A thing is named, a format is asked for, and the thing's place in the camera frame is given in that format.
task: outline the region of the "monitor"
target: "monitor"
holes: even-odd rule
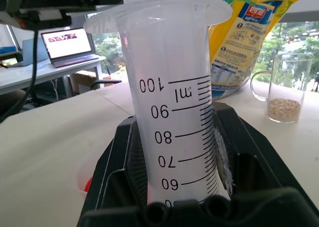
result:
[[[92,53],[87,33],[83,28],[41,34],[51,60]]]
[[[42,39],[39,37],[37,41],[37,62],[48,59],[48,54],[45,50],[45,45]],[[29,65],[33,63],[33,39],[26,39],[22,41],[22,55],[23,65]]]

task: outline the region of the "laptop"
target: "laptop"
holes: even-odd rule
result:
[[[56,68],[99,58],[93,53],[83,28],[46,32],[41,36],[50,61]]]
[[[42,60],[46,60],[49,57],[46,52],[43,40],[39,37],[37,42],[36,61],[40,62]],[[33,39],[26,39],[22,41],[22,58],[23,61],[16,64],[8,65],[8,67],[21,67],[33,63]]]

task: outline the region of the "measurement scale marking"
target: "measurement scale marking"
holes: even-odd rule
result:
[[[207,189],[209,190],[214,184],[216,185],[216,182],[213,183],[213,184],[211,184],[209,187],[207,187]]]
[[[214,179],[211,179],[210,182],[208,182],[208,183],[206,184],[206,186],[208,186],[213,180],[214,180]]]
[[[214,137],[212,136],[209,141],[207,141],[207,142],[205,142],[205,143],[203,144],[203,146],[206,145],[206,144],[208,144],[213,138],[214,138]]]
[[[205,147],[203,150],[206,150],[207,148],[209,148],[210,146],[211,146],[211,144],[209,144],[207,147]]]
[[[210,87],[210,85],[207,85],[207,86],[205,86],[205,87],[199,88],[198,90],[207,89],[207,88],[209,88],[209,87]]]
[[[211,163],[209,163],[207,166],[205,166],[205,169],[206,168],[208,168],[212,163],[214,163],[215,162],[215,158],[214,158],[214,160],[212,160],[212,162]]]
[[[212,125],[213,125],[213,122],[212,122],[209,126],[205,127],[205,128],[202,129],[202,130],[199,130],[199,131],[196,131],[196,132],[192,132],[192,133],[189,133],[189,134],[178,135],[178,136],[175,136],[175,137],[182,137],[182,136],[193,135],[193,134],[199,133],[199,132],[201,132],[201,131],[205,131],[206,129],[208,129],[208,128],[209,128],[210,126],[212,126]]]
[[[214,148],[214,147],[212,147],[210,150],[212,150],[213,148]],[[215,151],[215,150],[213,150],[213,152],[214,152],[214,151]],[[213,152],[212,152],[212,153],[213,153]],[[212,153],[211,153],[211,154],[212,154]],[[207,159],[208,157],[209,157],[209,155],[206,156],[204,159]]]
[[[203,95],[203,94],[207,94],[208,92],[210,92],[211,91],[211,89],[210,90],[208,90],[208,91],[205,91],[204,93],[200,93],[200,94],[198,94],[198,95]]]
[[[214,194],[214,193],[211,193],[211,194],[210,194],[209,196],[207,196],[205,199],[199,201],[199,203],[200,203],[200,202],[203,202],[203,201],[206,201],[206,200],[207,200],[209,197],[211,197],[213,194]]]
[[[203,111],[203,110],[205,110],[205,109],[207,109],[207,108],[209,108],[209,107],[211,107],[211,104],[210,104],[210,105],[208,105],[207,107],[205,107],[205,108],[203,108],[203,109],[199,110],[199,111]]]
[[[197,181],[201,181],[201,180],[205,179],[207,176],[209,176],[211,173],[213,173],[213,170],[212,170],[209,174],[207,174],[206,176],[204,176],[203,178],[200,178],[200,179],[198,179],[198,180],[196,180],[196,181],[191,181],[191,182],[182,183],[181,185],[183,186],[183,185],[188,185],[188,184],[195,183],[195,182],[197,182]]]
[[[212,178],[214,175],[212,175],[211,177],[209,177],[206,181],[208,181],[210,178]]]
[[[206,76],[204,76],[204,77],[193,78],[193,79],[184,79],[184,80],[179,80],[179,81],[172,81],[172,82],[169,82],[169,84],[187,82],[187,81],[192,81],[192,80],[197,80],[197,79],[203,79],[203,78],[208,78],[208,77],[210,77],[210,75],[206,75]]]
[[[213,189],[211,189],[210,191],[208,191],[207,193],[209,194],[211,191],[213,191],[213,193],[216,191],[216,188],[218,188],[218,185],[216,185]]]
[[[205,173],[209,172],[212,168],[214,168],[214,170],[216,169],[216,165],[212,165],[207,171],[205,171]]]
[[[214,158],[214,156],[215,156],[215,152],[214,152],[214,155],[212,155],[211,158],[210,158],[208,161],[205,161],[205,164],[206,164],[207,162],[209,162],[212,158]]]
[[[207,112],[201,114],[201,116],[204,116],[205,114],[208,114],[208,113],[209,113],[210,111],[212,111],[212,110],[213,110],[213,108],[211,108],[209,111],[207,111]]]
[[[192,108],[195,108],[195,107],[199,107],[199,106],[202,106],[204,104],[207,104],[209,103],[211,100],[208,100],[207,102],[204,102],[202,104],[198,104],[198,105],[195,105],[195,106],[191,106],[191,107],[186,107],[186,108],[182,108],[182,109],[173,109],[172,112],[174,111],[180,111],[180,110],[185,110],[185,109],[192,109]]]
[[[200,156],[197,156],[197,157],[193,157],[193,158],[190,158],[190,159],[186,159],[186,160],[180,160],[178,162],[183,162],[183,161],[190,161],[190,160],[193,160],[193,159],[196,159],[196,158],[199,158],[207,153],[209,153],[211,150],[213,149],[213,147],[211,149],[209,149],[207,152],[205,152],[204,154],[201,154]]]
[[[199,101],[202,101],[202,100],[204,100],[204,99],[206,99],[206,98],[209,98],[211,95],[208,95],[208,96],[206,96],[206,97],[204,97],[204,98],[201,98],[201,99],[199,99]]]
[[[197,85],[201,85],[201,84],[208,83],[208,82],[210,82],[210,80],[206,80],[206,81],[204,81],[204,82],[200,82],[200,83],[198,83]]]
[[[210,135],[208,135],[207,137],[205,137],[204,139],[203,139],[203,141],[205,141],[206,139],[208,139],[210,136],[212,136],[213,135],[213,133],[211,133]]]
[[[208,119],[210,117],[210,115],[208,115],[207,117],[201,119],[200,121],[204,121],[205,119]]]
[[[208,132],[202,134],[202,136],[205,136],[206,134],[208,134],[208,133],[209,133],[210,131],[212,131],[212,130],[213,130],[213,126],[211,127],[211,129],[210,129]]]
[[[207,121],[207,122],[205,122],[205,123],[203,123],[202,124],[202,126],[204,126],[204,125],[206,125],[206,124],[208,124],[210,121],[212,121],[213,120],[213,116],[211,116],[211,119],[209,120],[209,121]]]

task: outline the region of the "glass mug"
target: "glass mug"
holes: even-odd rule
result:
[[[299,119],[309,79],[312,57],[302,53],[278,54],[271,71],[253,75],[250,89],[261,101],[267,101],[267,117],[277,122],[296,122]],[[270,74],[268,97],[257,95],[253,80],[259,74]]]

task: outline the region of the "white desk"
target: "white desk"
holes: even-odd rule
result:
[[[302,119],[280,124],[245,86],[221,100],[263,133],[319,207],[319,95],[308,93]],[[0,220],[6,227],[73,227],[84,200],[67,187],[83,157],[102,153],[134,114],[127,83],[9,117],[0,125]]]
[[[50,60],[43,60],[37,64],[37,74],[35,84],[40,84],[52,79],[64,78],[64,87],[67,97],[71,97],[71,90],[69,83],[66,80],[66,75],[76,73],[80,70],[87,70],[94,68],[96,77],[102,78],[101,61],[105,57],[99,59],[90,60],[78,64],[72,64],[60,68],[55,68]],[[12,68],[0,68],[0,95],[6,94],[11,91],[23,89],[29,87],[32,75],[32,64],[25,67],[12,67]]]
[[[256,82],[255,90],[266,96],[269,86]],[[97,90],[107,100],[134,114],[129,84],[121,83]],[[306,92],[301,119],[277,123],[268,119],[266,103],[253,97],[249,84],[232,96],[219,100],[265,135],[313,203],[319,208],[319,93]]]

